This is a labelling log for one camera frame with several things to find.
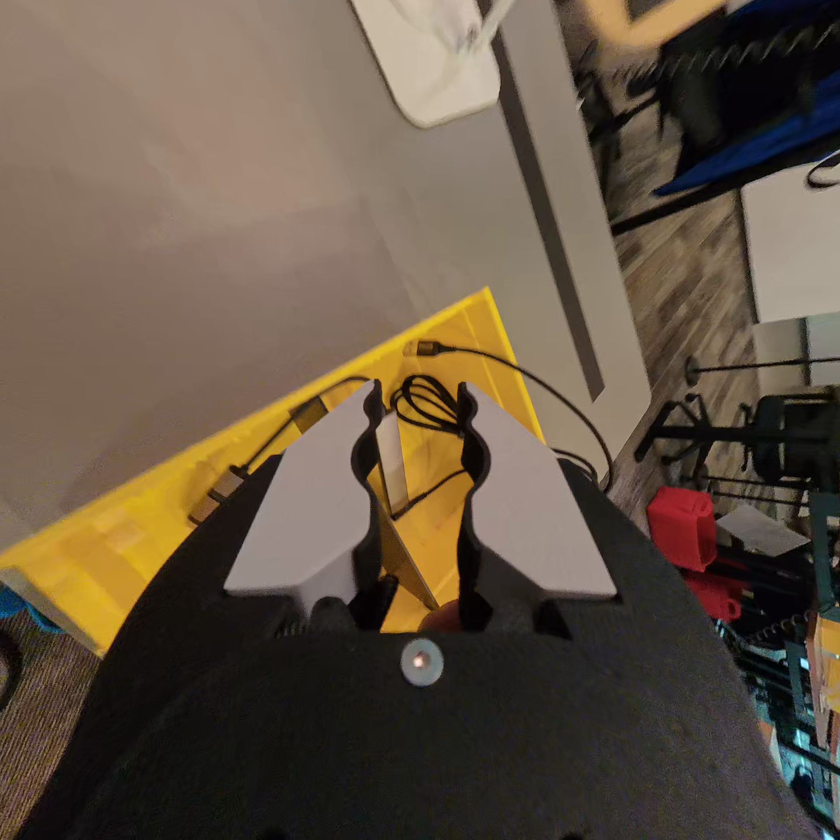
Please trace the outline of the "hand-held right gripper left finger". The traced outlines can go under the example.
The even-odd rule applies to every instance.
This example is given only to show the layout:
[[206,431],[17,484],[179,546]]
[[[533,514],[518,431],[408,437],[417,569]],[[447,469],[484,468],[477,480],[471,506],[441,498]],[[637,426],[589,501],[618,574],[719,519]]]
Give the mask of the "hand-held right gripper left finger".
[[365,381],[281,454],[224,583],[226,595],[278,596],[308,620],[322,599],[357,624],[383,624],[380,503],[369,477],[379,463],[382,385]]

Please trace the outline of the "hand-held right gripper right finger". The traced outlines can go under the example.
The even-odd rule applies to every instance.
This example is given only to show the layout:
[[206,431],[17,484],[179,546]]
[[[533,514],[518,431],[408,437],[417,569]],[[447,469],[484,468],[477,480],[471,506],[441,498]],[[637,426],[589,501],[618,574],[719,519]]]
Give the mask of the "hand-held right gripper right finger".
[[558,456],[476,384],[460,383],[457,397],[472,482],[457,540],[459,619],[620,603]]

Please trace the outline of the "yellow plastic bin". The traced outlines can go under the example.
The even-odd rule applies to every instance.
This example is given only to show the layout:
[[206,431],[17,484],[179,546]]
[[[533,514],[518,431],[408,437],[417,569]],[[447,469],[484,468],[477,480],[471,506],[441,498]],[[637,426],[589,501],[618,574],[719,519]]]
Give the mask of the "yellow plastic bin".
[[[322,395],[327,408],[341,404],[359,386],[336,386],[349,376],[380,380],[386,403],[415,372],[432,375],[453,394],[459,383],[474,383],[545,443],[519,373],[471,355],[410,358],[404,349],[416,340],[489,351],[516,362],[490,290],[478,291],[6,549],[2,584],[104,656],[130,608],[194,531],[188,514],[216,480],[229,466],[243,465],[307,399]],[[402,424],[400,431],[410,497],[460,468],[461,443],[455,437]],[[418,565],[444,601],[456,594],[456,519],[467,487],[467,476],[456,477],[411,514],[423,536]]]

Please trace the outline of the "white tablet stand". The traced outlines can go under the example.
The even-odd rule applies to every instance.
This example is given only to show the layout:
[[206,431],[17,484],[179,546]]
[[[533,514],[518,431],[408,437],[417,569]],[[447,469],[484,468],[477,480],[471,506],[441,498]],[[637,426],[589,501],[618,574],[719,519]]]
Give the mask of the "white tablet stand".
[[727,5],[727,1],[667,1],[633,17],[624,1],[581,2],[599,45],[620,54],[657,49]]

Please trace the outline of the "red storage box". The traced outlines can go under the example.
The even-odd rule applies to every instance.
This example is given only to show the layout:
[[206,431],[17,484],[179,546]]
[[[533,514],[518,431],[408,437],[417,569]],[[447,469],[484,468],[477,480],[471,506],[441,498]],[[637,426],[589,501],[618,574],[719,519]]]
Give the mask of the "red storage box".
[[718,557],[715,509],[705,491],[662,486],[648,503],[651,540],[674,566],[703,573]]
[[682,570],[686,585],[713,621],[737,622],[742,617],[744,587],[727,576]]

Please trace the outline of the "black metal frame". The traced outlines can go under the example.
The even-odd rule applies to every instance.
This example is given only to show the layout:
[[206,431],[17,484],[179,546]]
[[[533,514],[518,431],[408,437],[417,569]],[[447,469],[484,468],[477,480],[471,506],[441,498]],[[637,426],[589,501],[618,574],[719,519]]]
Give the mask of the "black metal frame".
[[[821,406],[808,425],[788,423],[786,419],[788,405],[800,400]],[[683,400],[662,405],[633,452],[635,461],[642,462],[657,441],[666,440],[686,443],[676,455],[663,457],[667,466],[693,453],[708,452],[717,443],[740,445],[747,458],[759,451],[768,455],[790,448],[809,448],[831,458],[838,450],[838,404],[814,395],[770,395],[763,397],[755,409],[747,406],[742,425],[720,426],[711,421],[703,396],[688,392]]]

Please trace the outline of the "black bin divider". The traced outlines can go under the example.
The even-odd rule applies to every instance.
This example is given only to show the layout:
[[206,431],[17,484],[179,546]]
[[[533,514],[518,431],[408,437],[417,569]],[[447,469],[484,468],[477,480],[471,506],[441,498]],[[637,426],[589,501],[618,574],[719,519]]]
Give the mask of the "black bin divider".
[[403,441],[396,412],[386,411],[375,431],[378,462],[371,481],[379,498],[382,567],[428,611],[438,601],[418,565],[422,530],[411,520]]

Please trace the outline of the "white board panel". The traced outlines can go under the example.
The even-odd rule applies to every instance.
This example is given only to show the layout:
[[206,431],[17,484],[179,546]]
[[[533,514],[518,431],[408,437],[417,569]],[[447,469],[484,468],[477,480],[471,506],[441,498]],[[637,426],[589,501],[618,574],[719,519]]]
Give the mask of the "white board panel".
[[839,310],[838,153],[741,191],[759,322]]

